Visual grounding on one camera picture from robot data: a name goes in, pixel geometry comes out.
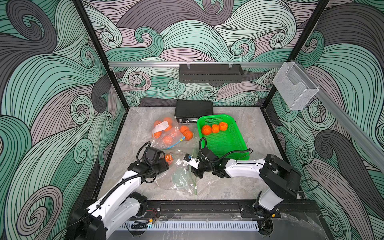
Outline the orange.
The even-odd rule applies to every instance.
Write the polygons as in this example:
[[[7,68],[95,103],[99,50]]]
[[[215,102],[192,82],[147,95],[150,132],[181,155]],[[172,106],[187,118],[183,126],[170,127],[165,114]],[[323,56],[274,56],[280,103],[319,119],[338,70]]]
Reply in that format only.
[[[165,160],[168,163],[168,165],[171,165],[173,163],[173,157],[171,154],[166,154],[165,155]]]
[[[219,128],[220,128],[220,131],[226,131],[228,129],[228,124],[225,122],[220,122]]]

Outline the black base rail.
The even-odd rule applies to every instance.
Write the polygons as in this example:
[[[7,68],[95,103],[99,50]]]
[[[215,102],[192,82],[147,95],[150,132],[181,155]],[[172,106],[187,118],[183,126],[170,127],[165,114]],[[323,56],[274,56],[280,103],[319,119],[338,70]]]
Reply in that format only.
[[[256,200],[148,200],[143,216],[134,215],[130,220],[170,219],[178,214],[230,214],[253,220],[262,219],[271,214],[280,217],[282,213],[319,213],[315,201],[283,201],[274,210],[267,212],[257,206]]]

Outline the clear bag of oranges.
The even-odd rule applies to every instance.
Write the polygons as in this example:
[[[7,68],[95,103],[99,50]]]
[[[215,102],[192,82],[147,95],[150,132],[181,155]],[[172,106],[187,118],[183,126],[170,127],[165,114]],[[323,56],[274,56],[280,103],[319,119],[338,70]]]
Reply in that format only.
[[[194,133],[190,127],[180,125],[172,117],[155,120],[151,133],[152,146],[162,150],[171,149],[181,142],[187,142],[194,138]]]

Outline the aluminium wall rail back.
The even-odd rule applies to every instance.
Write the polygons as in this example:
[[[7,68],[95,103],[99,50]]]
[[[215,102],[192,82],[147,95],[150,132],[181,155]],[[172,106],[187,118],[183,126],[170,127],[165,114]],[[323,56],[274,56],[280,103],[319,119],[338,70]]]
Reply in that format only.
[[[109,62],[111,68],[178,68],[180,65],[225,65],[231,68],[233,65],[241,65],[242,68],[280,68],[283,62],[260,63],[260,62]]]

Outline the aluminium wall rail right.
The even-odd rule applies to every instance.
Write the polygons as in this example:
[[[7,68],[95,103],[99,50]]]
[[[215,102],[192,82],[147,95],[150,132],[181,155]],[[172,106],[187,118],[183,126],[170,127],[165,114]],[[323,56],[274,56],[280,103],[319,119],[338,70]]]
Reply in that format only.
[[[379,147],[348,115],[347,101],[343,98],[342,91],[331,75],[318,67],[315,71],[306,71],[297,61],[291,60],[297,65],[301,82],[309,87],[315,87],[315,96],[321,100],[325,108],[335,117],[339,124],[352,137],[355,143],[371,159],[374,167],[384,171],[384,151]]]

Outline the green plastic basket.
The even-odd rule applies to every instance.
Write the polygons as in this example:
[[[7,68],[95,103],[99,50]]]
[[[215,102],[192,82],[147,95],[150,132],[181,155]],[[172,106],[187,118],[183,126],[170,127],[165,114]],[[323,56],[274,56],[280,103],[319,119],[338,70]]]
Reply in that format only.
[[[211,127],[212,125],[219,125],[221,122],[228,125],[226,131],[211,133],[208,136],[203,134],[204,126]],[[248,147],[233,117],[229,115],[204,116],[198,119],[197,127],[200,138],[206,138],[207,140],[201,143],[201,147],[207,146],[219,158],[232,151],[235,151],[235,153],[228,155],[227,158],[241,161],[250,158],[250,152],[246,151]]]

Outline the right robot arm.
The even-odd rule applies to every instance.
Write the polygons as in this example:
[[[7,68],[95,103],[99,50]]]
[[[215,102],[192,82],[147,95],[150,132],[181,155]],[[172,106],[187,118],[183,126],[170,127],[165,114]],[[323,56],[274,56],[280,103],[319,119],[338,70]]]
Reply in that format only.
[[[268,189],[259,193],[253,205],[260,219],[273,217],[277,205],[283,201],[295,201],[300,190],[301,174],[276,155],[268,154],[263,159],[246,160],[252,149],[233,150],[218,157],[208,148],[206,138],[199,141],[196,157],[185,154],[184,161],[191,166],[192,173],[199,179],[210,172],[219,178],[247,177],[263,180]]]

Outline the black wall shelf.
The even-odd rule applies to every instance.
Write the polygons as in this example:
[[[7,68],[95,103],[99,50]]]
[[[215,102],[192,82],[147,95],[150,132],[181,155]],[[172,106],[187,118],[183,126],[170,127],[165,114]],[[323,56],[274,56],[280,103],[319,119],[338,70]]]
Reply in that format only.
[[[233,65],[231,68],[225,65],[179,66],[179,80],[182,83],[240,83],[243,77],[241,65]]]

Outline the green printed zip-top bag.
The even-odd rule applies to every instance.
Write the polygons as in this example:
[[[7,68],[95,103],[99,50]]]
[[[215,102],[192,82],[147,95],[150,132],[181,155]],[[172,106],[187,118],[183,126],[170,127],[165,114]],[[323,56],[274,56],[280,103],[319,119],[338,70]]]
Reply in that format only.
[[[198,194],[197,177],[192,173],[192,167],[184,161],[186,153],[176,151],[165,151],[171,154],[173,163],[169,165],[169,169],[157,176],[155,183],[163,190],[177,191],[184,195]]]

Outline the clear acrylic wall holder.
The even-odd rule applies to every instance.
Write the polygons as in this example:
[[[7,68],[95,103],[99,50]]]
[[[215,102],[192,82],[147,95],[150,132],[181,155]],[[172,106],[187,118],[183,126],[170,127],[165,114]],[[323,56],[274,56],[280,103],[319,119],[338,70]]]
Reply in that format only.
[[[296,62],[283,63],[273,79],[273,85],[291,111],[302,110],[319,91],[319,86]]]

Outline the aluminium wall rail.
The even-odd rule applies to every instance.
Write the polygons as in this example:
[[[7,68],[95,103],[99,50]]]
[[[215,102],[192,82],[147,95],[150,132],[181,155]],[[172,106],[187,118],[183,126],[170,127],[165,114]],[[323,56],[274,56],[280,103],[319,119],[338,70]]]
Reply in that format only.
[[[283,62],[260,63],[260,62],[109,62],[111,68],[178,68],[180,65],[225,65],[231,68],[233,65],[241,65],[242,68],[280,68]]]
[[[384,151],[379,147],[348,115],[347,101],[343,98],[342,91],[331,75],[318,67],[315,71],[306,71],[297,61],[291,60],[297,65],[301,82],[309,87],[315,87],[315,96],[321,100],[325,108],[335,117],[339,124],[352,137],[355,143],[371,159],[374,167],[384,171]]]

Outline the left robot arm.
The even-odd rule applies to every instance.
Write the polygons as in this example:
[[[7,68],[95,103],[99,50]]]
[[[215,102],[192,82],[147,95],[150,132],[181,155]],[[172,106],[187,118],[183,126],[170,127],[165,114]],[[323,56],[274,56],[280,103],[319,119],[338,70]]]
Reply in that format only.
[[[107,240],[127,220],[146,214],[147,198],[136,192],[142,183],[152,183],[167,171],[164,151],[151,142],[141,146],[136,161],[131,163],[117,182],[99,200],[76,210],[66,228],[66,240]]]

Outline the black flat box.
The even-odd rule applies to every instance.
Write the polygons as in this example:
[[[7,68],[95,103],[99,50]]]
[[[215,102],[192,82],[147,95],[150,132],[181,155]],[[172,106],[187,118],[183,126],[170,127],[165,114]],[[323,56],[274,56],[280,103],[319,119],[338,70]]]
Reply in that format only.
[[[175,118],[179,124],[196,124],[199,118],[213,114],[213,103],[210,101],[176,101]]]

